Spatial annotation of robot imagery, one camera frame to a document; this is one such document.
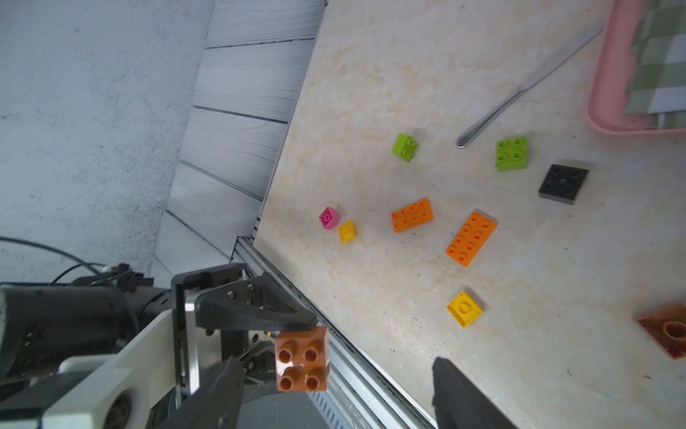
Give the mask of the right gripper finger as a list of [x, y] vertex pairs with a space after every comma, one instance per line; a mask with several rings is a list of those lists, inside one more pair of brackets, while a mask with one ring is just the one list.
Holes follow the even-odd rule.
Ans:
[[432, 374], [439, 428], [516, 428], [450, 360], [437, 357]]

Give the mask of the black square brick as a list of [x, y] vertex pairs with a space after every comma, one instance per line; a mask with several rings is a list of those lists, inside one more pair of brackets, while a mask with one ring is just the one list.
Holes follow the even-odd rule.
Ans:
[[552, 164], [541, 184], [539, 196], [573, 205], [588, 173], [587, 169]]

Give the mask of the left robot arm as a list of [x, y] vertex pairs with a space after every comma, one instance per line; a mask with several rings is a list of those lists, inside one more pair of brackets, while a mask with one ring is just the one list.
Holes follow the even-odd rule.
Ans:
[[232, 428], [241, 406], [328, 386], [328, 330], [239, 263], [167, 288], [120, 265], [1, 287], [5, 428]]

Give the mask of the orange long brick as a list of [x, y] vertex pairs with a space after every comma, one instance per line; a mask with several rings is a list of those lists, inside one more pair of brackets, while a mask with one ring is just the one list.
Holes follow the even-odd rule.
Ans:
[[432, 220], [432, 205], [428, 198], [417, 201], [391, 214], [394, 232], [403, 232]]
[[497, 226], [494, 218], [473, 211], [448, 245], [446, 255], [461, 266], [468, 267]]

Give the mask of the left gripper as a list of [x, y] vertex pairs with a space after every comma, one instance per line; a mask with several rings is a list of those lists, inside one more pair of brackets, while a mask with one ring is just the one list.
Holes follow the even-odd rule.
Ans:
[[273, 275], [229, 264], [173, 278], [180, 376], [176, 409], [161, 428], [235, 428], [241, 407], [277, 392], [274, 345], [258, 332], [302, 332], [318, 318]]

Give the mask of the yellow square brick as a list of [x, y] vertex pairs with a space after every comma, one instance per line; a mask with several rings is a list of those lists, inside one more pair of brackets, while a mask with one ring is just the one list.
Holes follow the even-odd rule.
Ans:
[[447, 309], [462, 328], [471, 325], [483, 313], [481, 307], [466, 291], [461, 291], [459, 295], [451, 300], [447, 305]]

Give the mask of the brown brick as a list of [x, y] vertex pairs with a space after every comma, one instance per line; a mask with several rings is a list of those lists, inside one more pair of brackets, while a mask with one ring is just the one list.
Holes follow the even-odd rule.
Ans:
[[684, 302], [657, 307], [634, 320], [671, 359], [685, 358]]
[[280, 393], [326, 391], [330, 373], [329, 328], [280, 332], [275, 339], [276, 385]]

